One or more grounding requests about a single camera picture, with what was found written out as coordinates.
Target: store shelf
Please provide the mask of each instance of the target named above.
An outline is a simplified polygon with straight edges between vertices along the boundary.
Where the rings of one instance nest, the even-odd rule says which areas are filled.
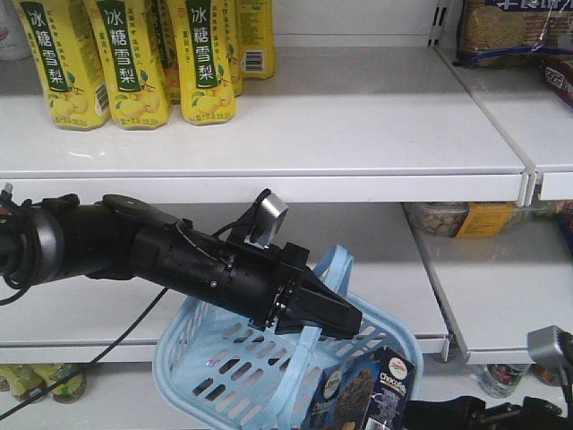
[[[530,363],[530,331],[573,331],[573,258],[557,223],[483,239],[416,237],[468,363]]]
[[[495,399],[480,388],[477,376],[480,370],[479,365],[465,363],[461,355],[448,363],[428,357],[424,362],[420,400],[447,401],[459,396],[474,396],[485,401],[486,408],[491,408],[505,402],[522,405],[523,398],[528,396],[550,401],[567,415],[567,404],[561,388],[542,383],[533,372],[528,372],[507,398]]]
[[[238,218],[237,205],[170,205],[207,233]],[[368,236],[373,240],[365,241]],[[355,256],[351,290],[404,321],[424,352],[446,348],[448,332],[415,241],[399,204],[295,204],[275,243],[312,250],[311,265],[334,244]],[[39,285],[0,313],[0,363],[86,362],[116,339],[160,287],[83,277]],[[3,297],[8,288],[2,286]],[[105,361],[151,361],[161,333],[184,295],[169,292],[143,323]]]
[[[191,430],[207,428],[159,395],[151,363],[105,364],[88,373],[87,390],[70,405],[43,399],[8,417],[3,430]],[[0,392],[0,412],[17,405]]]
[[[568,130],[573,111],[547,87],[536,67],[503,70],[452,66],[453,49],[441,52],[445,63],[467,88],[531,174],[526,204],[534,185],[542,200],[573,199],[573,150]]]
[[[488,408],[505,401],[521,405],[524,396],[548,400],[567,410],[560,388],[549,387],[527,374],[506,399],[494,399],[478,385],[477,369],[456,359],[440,363],[427,357],[420,400],[445,401],[475,396]],[[0,392],[0,412],[16,406],[8,392]],[[151,363],[104,364],[88,373],[88,390],[77,402],[62,405],[51,399],[32,404],[2,422],[3,430],[195,430],[201,422],[171,408],[158,394]]]
[[[293,48],[238,114],[154,132],[52,125],[30,60],[0,68],[0,181],[16,201],[77,193],[154,203],[517,201],[524,164],[425,47]]]

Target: shopping basket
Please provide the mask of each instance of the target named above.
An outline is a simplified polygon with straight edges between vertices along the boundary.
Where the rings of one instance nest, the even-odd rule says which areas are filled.
[[[256,331],[248,319],[189,297],[159,340],[153,361],[155,384],[176,409],[211,429],[288,430],[299,426],[322,369],[389,345],[416,366],[412,398],[423,357],[412,332],[395,317],[348,293],[353,257],[333,246],[314,272],[363,312],[352,340]]]

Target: barcode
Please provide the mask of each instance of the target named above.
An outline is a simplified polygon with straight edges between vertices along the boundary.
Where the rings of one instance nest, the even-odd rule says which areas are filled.
[[[107,106],[109,106],[106,85],[100,85],[96,90],[96,102],[96,112],[101,115],[107,109]]]
[[[366,427],[364,430],[386,430],[387,427],[378,421],[373,420],[372,418],[368,418],[368,422],[366,423]]]
[[[247,73],[265,73],[265,51],[245,51],[244,71]]]

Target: green label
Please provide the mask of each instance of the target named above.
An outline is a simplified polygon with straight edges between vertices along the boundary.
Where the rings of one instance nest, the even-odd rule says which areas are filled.
[[[133,61],[124,2],[104,0],[98,2],[98,9],[106,27],[107,40],[114,59],[117,88],[126,92],[140,91],[141,85]]]
[[[34,39],[38,44],[39,56],[44,64],[44,71],[46,72],[50,90],[57,92],[69,91],[64,69],[57,54],[56,43],[47,24],[44,6],[36,2],[21,2],[21,8],[26,14],[26,18],[34,33]]]
[[[151,28],[155,34],[155,40],[158,43],[159,58],[161,58],[161,65],[164,69],[168,69],[171,65],[169,63],[169,55],[167,54],[167,43],[163,26],[161,24],[161,11],[159,10],[159,0],[151,0]]]
[[[186,0],[197,88],[218,86],[210,26],[211,0]]]

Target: black mechanical part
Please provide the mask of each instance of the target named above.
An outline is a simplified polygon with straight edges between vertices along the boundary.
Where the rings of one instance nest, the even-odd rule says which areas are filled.
[[[276,324],[280,334],[312,325],[325,336],[351,339],[362,313],[314,275],[308,250],[269,243],[285,217],[281,203],[264,190],[242,217],[209,236],[131,197],[108,194],[80,205],[67,194],[18,206],[4,190],[0,275],[13,288],[79,275],[137,276],[243,315],[257,329]]]
[[[571,430],[561,410],[547,400],[525,397],[523,406],[502,403],[486,408],[471,396],[431,402],[410,400],[404,427],[408,430]]]

